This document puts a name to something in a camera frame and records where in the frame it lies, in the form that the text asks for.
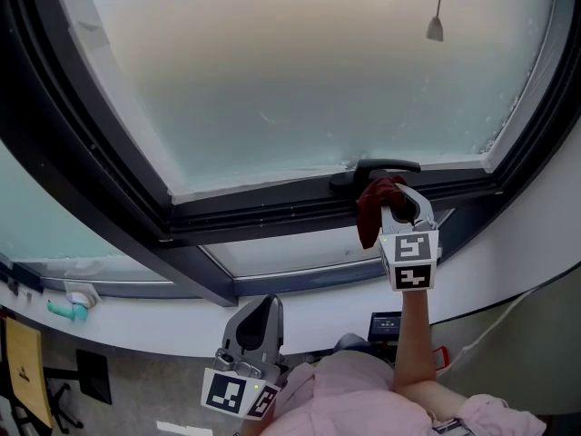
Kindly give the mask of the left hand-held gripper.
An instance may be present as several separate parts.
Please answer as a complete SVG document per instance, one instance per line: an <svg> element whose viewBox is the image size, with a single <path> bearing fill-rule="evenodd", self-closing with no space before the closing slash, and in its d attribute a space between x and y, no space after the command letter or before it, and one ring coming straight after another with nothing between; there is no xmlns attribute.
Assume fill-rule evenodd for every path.
<svg viewBox="0 0 581 436"><path fill-rule="evenodd" d="M290 369L285 360L279 362L283 342L281 299L269 294L247 303L226 323L222 348L212 367L204 369L201 406L239 419L263 420Z"/></svg>

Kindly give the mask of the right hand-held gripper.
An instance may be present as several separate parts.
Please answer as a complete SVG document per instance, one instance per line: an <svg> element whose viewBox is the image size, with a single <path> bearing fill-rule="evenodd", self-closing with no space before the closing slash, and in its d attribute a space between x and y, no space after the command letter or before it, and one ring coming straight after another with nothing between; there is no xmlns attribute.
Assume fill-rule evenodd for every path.
<svg viewBox="0 0 581 436"><path fill-rule="evenodd" d="M404 208L381 207L382 265L394 292L426 291L434 287L442 255L438 223L426 197L404 184L397 188L405 197Z"/></svg>

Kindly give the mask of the red wiping cloth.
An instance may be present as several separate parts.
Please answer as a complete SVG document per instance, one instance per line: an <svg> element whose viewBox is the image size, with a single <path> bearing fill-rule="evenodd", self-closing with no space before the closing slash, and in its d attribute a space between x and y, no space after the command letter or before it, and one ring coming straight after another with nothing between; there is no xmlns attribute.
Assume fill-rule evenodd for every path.
<svg viewBox="0 0 581 436"><path fill-rule="evenodd" d="M407 198L398 188L399 184L407 184L400 175L378 178L363 191L358 199L357 229L359 241L364 250L370 249L377 241L379 229L382 227L381 208L383 206L395 210L397 216L402 217L404 222L409 222Z"/></svg>

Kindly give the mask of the person's right forearm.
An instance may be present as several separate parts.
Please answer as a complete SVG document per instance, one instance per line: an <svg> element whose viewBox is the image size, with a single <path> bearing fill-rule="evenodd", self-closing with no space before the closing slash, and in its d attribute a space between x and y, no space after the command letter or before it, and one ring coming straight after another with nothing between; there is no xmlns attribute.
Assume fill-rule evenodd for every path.
<svg viewBox="0 0 581 436"><path fill-rule="evenodd" d="M467 400L437 382L426 291L403 293L393 389L439 421L454 417Z"/></svg>

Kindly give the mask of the person's left forearm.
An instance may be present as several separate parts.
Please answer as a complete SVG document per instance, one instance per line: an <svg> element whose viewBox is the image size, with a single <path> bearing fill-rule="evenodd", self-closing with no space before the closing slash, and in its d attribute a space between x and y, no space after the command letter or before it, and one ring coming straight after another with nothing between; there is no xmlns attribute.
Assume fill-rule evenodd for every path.
<svg viewBox="0 0 581 436"><path fill-rule="evenodd" d="M261 421L245 420L240 429L240 436L261 436L271 425L272 420L263 419Z"/></svg>

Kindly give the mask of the person's dark trousers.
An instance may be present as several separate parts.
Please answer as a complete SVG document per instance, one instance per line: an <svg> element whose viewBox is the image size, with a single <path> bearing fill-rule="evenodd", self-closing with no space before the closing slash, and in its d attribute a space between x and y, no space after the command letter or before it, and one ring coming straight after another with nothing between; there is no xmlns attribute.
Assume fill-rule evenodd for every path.
<svg viewBox="0 0 581 436"><path fill-rule="evenodd" d="M361 351L369 347L369 342L353 332L345 333L333 347L333 352Z"/></svg>

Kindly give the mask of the small black display device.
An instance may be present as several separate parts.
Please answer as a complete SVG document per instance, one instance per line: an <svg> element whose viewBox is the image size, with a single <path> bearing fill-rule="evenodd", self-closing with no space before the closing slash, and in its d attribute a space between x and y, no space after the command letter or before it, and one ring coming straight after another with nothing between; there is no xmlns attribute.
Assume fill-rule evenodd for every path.
<svg viewBox="0 0 581 436"><path fill-rule="evenodd" d="M401 312L374 312L371 314L368 341L397 342L400 325Z"/></svg>

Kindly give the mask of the person's pink shirt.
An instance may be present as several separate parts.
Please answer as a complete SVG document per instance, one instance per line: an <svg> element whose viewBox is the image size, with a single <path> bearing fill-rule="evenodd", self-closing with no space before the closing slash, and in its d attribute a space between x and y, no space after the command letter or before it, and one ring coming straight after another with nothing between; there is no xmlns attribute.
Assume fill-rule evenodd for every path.
<svg viewBox="0 0 581 436"><path fill-rule="evenodd" d="M294 368L261 436L543 436L547 426L496 397L467 398L439 421L394 392L394 372L363 352L339 351Z"/></svg>

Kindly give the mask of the openable frosted window sash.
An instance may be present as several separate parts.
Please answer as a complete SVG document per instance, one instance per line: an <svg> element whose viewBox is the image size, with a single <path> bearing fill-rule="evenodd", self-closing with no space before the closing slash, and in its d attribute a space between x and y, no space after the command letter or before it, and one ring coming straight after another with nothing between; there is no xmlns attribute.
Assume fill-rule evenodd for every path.
<svg viewBox="0 0 581 436"><path fill-rule="evenodd" d="M85 3L88 0L74 0ZM196 173L222 169L230 158L249 158L285 148L308 152L318 124L337 113L346 135L376 158L351 158L333 167L277 170L255 175L226 173L210 188L173 190L139 148L121 117L128 92L108 94L81 45L82 23L72 21L66 0L24 0L32 13L39 79L55 137L46 148L54 177L45 190L75 217L114 245L155 248L199 246L320 232L355 223L359 197L333 193L335 173L352 172L361 159L420 164L421 172L379 170L377 178L401 173L408 184L443 211L458 208L477 219L475 234L492 221L547 164L581 115L574 92L581 89L581 0L553 0L552 22L517 102L498 132L491 164L485 154L457 160L420 158L369 129L353 93L329 82L311 85L274 80L265 86L234 85L220 90L215 105L233 126L211 144L201 134L184 143L188 155L205 152Z"/></svg>

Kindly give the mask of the white tape roll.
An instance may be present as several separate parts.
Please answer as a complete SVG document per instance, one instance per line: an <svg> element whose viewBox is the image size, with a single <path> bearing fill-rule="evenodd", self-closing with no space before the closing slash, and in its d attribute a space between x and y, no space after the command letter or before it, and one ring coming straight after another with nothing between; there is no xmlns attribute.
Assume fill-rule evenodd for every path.
<svg viewBox="0 0 581 436"><path fill-rule="evenodd" d="M85 309L93 308L98 302L98 299L88 292L67 292L65 297L71 304L80 305Z"/></svg>

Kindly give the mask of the white partition panel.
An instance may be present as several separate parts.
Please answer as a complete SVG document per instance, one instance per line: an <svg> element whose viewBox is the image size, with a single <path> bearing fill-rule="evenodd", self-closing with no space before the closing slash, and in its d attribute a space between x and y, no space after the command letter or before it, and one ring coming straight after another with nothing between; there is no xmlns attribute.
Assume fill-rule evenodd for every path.
<svg viewBox="0 0 581 436"><path fill-rule="evenodd" d="M535 414L581 412L581 266L530 293L432 327L455 363L440 382Z"/></svg>

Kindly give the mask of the teal plastic tool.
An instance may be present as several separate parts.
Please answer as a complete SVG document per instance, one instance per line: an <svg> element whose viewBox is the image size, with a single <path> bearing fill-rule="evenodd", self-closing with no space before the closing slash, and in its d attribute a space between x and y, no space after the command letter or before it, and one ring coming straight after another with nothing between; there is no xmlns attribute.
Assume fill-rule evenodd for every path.
<svg viewBox="0 0 581 436"><path fill-rule="evenodd" d="M88 317L88 309L81 304L72 303L70 306L63 306L53 302L47 303L47 310L50 313L64 317L71 321L85 321Z"/></svg>

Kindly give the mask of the black office chair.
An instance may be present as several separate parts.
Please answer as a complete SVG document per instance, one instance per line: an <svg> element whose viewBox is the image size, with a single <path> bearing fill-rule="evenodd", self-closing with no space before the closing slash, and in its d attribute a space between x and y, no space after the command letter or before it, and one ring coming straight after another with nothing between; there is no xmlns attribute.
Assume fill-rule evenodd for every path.
<svg viewBox="0 0 581 436"><path fill-rule="evenodd" d="M75 417L67 414L62 407L63 397L70 392L71 386L65 382L57 391L52 391L49 383L47 383L45 386L51 415L54 418L59 431L63 435L70 433L69 428L63 424L63 421L68 423L70 426L75 427L76 429L82 430L84 428L84 424Z"/></svg>

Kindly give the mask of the yellow chair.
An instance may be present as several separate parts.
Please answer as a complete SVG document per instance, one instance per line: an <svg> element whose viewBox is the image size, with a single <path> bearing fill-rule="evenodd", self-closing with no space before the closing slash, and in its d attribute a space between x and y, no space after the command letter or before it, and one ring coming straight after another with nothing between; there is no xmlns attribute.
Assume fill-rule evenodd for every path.
<svg viewBox="0 0 581 436"><path fill-rule="evenodd" d="M41 436L50 436L57 427L49 408L47 383L57 391L65 382L77 382L82 394L107 405L113 403L108 361L101 354L78 349L74 370L46 367L41 333L9 316L0 318L0 354L0 375L7 382L0 386L0 393L12 409L25 412L24 417L13 412L18 427L30 424Z"/></svg>

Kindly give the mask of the large fixed frosted window pane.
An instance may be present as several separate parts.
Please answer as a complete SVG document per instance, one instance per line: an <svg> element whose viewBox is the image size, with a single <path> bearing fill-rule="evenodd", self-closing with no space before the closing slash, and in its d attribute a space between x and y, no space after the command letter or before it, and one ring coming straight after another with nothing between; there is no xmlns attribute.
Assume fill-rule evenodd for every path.
<svg viewBox="0 0 581 436"><path fill-rule="evenodd" d="M66 211L0 141L0 254L45 278L170 285Z"/></svg>

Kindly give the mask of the dark grey window frame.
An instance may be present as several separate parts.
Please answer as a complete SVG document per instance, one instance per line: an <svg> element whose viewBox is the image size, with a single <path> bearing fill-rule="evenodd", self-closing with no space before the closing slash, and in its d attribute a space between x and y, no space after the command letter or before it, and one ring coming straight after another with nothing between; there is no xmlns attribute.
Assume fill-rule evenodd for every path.
<svg viewBox="0 0 581 436"><path fill-rule="evenodd" d="M372 132L420 158L485 154L497 164L500 155L492 152L493 142L553 20L553 0L66 3L72 21L84 25L81 45L92 71L106 93L132 95L131 101L122 101L121 117L155 170L178 193L224 183L230 170L255 175L268 166L333 167L351 158L379 156L378 150L353 144L347 126L332 113L316 126L308 152L280 148L230 158L222 169L196 173L205 152L188 155L185 141L201 134L217 144L233 126L215 105L220 90L274 80L329 82L340 94L353 93L349 113L361 107L370 116ZM44 179L54 177L46 155L55 137L54 113L43 98L31 21L24 0L0 0L0 141L45 190ZM525 189L475 234L468 227L476 215L432 206L444 259L482 233ZM135 242L121 248L84 225L171 282L108 283L108 293L204 299L230 307L253 295L335 288L381 276L379 249L361 247L357 217L352 226L333 230L175 248Z"/></svg>

